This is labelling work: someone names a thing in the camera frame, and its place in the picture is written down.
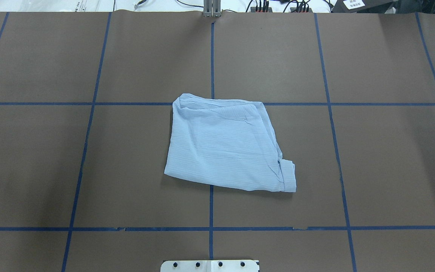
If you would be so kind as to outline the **light blue button shirt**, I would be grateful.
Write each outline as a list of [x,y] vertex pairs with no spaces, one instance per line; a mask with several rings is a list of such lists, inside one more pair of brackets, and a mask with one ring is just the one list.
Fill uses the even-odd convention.
[[295,164],[283,158],[264,103],[184,93],[172,104],[164,174],[245,191],[295,193]]

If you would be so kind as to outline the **upper orange black usb hub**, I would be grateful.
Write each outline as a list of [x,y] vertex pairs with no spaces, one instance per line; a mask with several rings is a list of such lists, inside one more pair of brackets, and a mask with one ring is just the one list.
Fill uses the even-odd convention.
[[251,0],[247,6],[246,12],[268,13],[272,12],[269,7],[269,0]]

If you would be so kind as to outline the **orange black usb hub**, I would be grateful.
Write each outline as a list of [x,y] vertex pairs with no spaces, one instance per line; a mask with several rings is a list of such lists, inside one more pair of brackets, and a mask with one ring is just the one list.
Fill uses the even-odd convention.
[[246,12],[268,13],[272,12],[269,7],[269,0],[251,0],[247,6]]
[[283,12],[290,13],[312,13],[312,8],[309,5],[310,0],[289,0]]

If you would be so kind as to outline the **lower orange black usb hub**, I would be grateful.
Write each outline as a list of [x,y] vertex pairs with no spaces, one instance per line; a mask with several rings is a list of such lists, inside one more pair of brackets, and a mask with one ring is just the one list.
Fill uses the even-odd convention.
[[312,8],[309,5],[310,0],[289,0],[283,12],[290,13],[312,13]]

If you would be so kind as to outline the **aluminium frame post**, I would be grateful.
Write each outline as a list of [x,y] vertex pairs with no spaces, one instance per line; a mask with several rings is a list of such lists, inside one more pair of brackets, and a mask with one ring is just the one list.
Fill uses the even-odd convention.
[[204,0],[203,16],[204,17],[221,17],[221,0]]

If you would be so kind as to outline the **white pedestal column with base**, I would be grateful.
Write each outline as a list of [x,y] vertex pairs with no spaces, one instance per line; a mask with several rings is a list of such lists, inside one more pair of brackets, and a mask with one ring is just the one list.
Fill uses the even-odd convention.
[[258,260],[168,260],[161,272],[259,272]]

